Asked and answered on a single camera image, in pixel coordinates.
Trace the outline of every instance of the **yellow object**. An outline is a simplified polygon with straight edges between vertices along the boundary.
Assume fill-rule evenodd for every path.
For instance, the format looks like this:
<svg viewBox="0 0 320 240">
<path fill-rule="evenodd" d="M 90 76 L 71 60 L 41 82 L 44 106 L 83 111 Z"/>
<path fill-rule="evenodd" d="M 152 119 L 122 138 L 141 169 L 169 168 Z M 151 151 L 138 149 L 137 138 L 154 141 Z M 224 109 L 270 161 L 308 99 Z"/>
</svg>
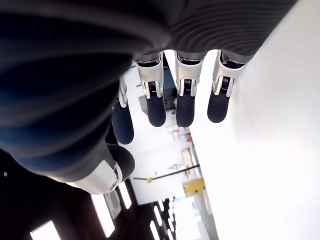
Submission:
<svg viewBox="0 0 320 240">
<path fill-rule="evenodd" d="M 186 197 L 203 194 L 205 180 L 203 177 L 193 179 L 182 183 L 182 186 Z"/>
<path fill-rule="evenodd" d="M 149 183 L 151 183 L 151 182 L 152 182 L 152 180 L 153 180 L 153 178 L 148 177 L 148 178 L 146 179 L 146 183 L 147 183 L 147 184 L 149 184 Z"/>
</svg>

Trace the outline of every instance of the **black fingertip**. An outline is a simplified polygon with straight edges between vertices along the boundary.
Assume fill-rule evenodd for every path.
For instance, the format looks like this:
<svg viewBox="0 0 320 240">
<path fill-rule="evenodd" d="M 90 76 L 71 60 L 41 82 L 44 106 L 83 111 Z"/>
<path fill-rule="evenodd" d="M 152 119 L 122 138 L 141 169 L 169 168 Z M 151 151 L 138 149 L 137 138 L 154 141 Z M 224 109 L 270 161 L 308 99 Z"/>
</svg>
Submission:
<svg viewBox="0 0 320 240">
<path fill-rule="evenodd" d="M 149 122 L 154 127 L 161 127 L 166 121 L 166 108 L 164 97 L 151 96 L 146 99 Z"/>
<path fill-rule="evenodd" d="M 135 159 L 132 154 L 122 146 L 108 144 L 113 159 L 119 165 L 122 172 L 122 181 L 126 180 L 135 170 Z"/>
<path fill-rule="evenodd" d="M 129 105 L 122 108 L 119 101 L 114 106 L 112 126 L 115 138 L 121 144 L 129 144 L 134 139 L 134 126 L 131 119 Z"/>
<path fill-rule="evenodd" d="M 221 123 L 226 118 L 229 99 L 225 94 L 215 95 L 211 91 L 207 110 L 207 115 L 211 122 Z"/>
<path fill-rule="evenodd" d="M 176 123 L 179 127 L 189 127 L 195 118 L 196 96 L 178 94 L 176 101 Z"/>
</svg>

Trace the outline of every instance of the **robotic hand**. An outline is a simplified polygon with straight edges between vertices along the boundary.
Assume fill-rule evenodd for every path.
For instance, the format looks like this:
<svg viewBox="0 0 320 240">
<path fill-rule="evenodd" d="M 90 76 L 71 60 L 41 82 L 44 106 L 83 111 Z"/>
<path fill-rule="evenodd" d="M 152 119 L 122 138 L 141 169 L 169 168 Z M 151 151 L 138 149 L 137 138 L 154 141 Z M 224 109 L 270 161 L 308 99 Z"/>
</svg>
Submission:
<svg viewBox="0 0 320 240">
<path fill-rule="evenodd" d="M 120 143 L 134 137 L 123 77 L 132 60 L 160 127 L 163 51 L 175 50 L 176 120 L 188 127 L 205 56 L 218 50 L 207 116 L 219 123 L 241 72 L 295 2 L 2 1 L 0 148 L 35 174 L 110 192 L 135 167 L 126 149 L 105 142 L 111 122 Z"/>
</svg>

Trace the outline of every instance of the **silver metal bracket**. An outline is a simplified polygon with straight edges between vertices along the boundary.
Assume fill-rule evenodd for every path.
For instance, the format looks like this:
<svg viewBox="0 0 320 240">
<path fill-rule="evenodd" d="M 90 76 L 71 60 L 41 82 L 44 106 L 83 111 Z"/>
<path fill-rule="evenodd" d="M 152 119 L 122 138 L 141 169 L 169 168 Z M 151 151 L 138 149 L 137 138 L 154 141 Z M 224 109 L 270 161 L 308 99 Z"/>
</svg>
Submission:
<svg viewBox="0 0 320 240">
<path fill-rule="evenodd" d="M 119 77 L 119 91 L 118 91 L 118 98 L 120 102 L 120 106 L 124 109 L 128 105 L 128 97 L 127 97 L 127 85 L 125 76 L 121 75 Z"/>
<path fill-rule="evenodd" d="M 177 52 L 175 53 L 176 90 L 180 96 L 184 95 L 185 83 L 189 83 L 190 81 L 190 95 L 191 97 L 194 97 L 196 95 L 203 62 L 204 58 L 183 58 Z"/>
<path fill-rule="evenodd" d="M 156 95 L 161 98 L 164 93 L 164 62 L 163 52 L 159 52 L 158 57 L 150 60 L 135 60 L 135 65 L 138 69 L 141 86 L 144 95 L 150 99 L 150 88 L 155 86 Z"/>
<path fill-rule="evenodd" d="M 214 70 L 212 75 L 212 91 L 218 96 L 222 86 L 227 85 L 226 96 L 230 97 L 234 84 L 237 83 L 247 62 L 237 62 L 223 55 L 222 50 L 218 50 Z"/>
</svg>

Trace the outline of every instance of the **fluorescent light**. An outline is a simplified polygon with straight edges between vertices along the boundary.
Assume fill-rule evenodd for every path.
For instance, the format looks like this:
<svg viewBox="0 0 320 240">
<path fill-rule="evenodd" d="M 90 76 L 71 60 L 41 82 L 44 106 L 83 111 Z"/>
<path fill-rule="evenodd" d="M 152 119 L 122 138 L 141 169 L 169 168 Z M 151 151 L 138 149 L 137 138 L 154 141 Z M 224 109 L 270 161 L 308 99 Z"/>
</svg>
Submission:
<svg viewBox="0 0 320 240">
<path fill-rule="evenodd" d="M 163 212 L 165 210 L 164 204 L 162 203 L 161 199 L 159 199 L 158 202 L 159 202 L 159 206 L 160 206 L 161 212 Z"/>
<path fill-rule="evenodd" d="M 161 216 L 160 216 L 158 207 L 154 206 L 153 210 L 154 210 L 154 214 L 155 214 L 156 220 L 158 221 L 158 224 L 161 227 L 162 226 L 162 220 L 161 220 Z"/>
<path fill-rule="evenodd" d="M 173 211 L 172 211 L 171 209 L 169 209 L 168 212 L 169 212 L 169 216 L 170 216 L 171 221 L 174 222 L 175 220 L 174 220 L 174 216 L 173 216 L 173 214 L 172 214 Z"/>
<path fill-rule="evenodd" d="M 112 222 L 105 198 L 103 195 L 92 194 L 91 199 L 101 227 L 103 229 L 104 235 L 106 238 L 108 238 L 115 230 L 115 225 Z"/>
<path fill-rule="evenodd" d="M 169 202 L 169 208 L 174 211 L 174 204 L 172 202 Z"/>
<path fill-rule="evenodd" d="M 119 184 L 119 189 L 120 189 L 122 199 L 124 201 L 124 205 L 125 205 L 126 209 L 129 209 L 131 206 L 131 199 L 130 199 L 130 196 L 129 196 L 129 193 L 128 193 L 128 190 L 127 190 L 127 187 L 126 187 L 126 184 L 124 181 Z"/>
<path fill-rule="evenodd" d="M 61 240 L 52 221 L 48 221 L 44 225 L 33 230 L 30 232 L 30 235 L 33 240 Z"/>
<path fill-rule="evenodd" d="M 174 240 L 174 238 L 172 237 L 172 234 L 171 234 L 170 229 L 168 229 L 168 236 L 169 236 L 169 239 L 170 239 L 170 240 Z"/>
<path fill-rule="evenodd" d="M 160 237 L 158 235 L 158 232 L 157 232 L 156 225 L 155 225 L 154 221 L 150 222 L 150 228 L 151 228 L 154 240 L 160 240 Z"/>
<path fill-rule="evenodd" d="M 168 223 L 169 223 L 169 226 L 170 226 L 170 229 L 171 229 L 171 232 L 174 232 L 175 231 L 175 228 L 174 228 L 174 225 L 172 224 L 172 221 L 170 218 L 168 218 Z"/>
</svg>

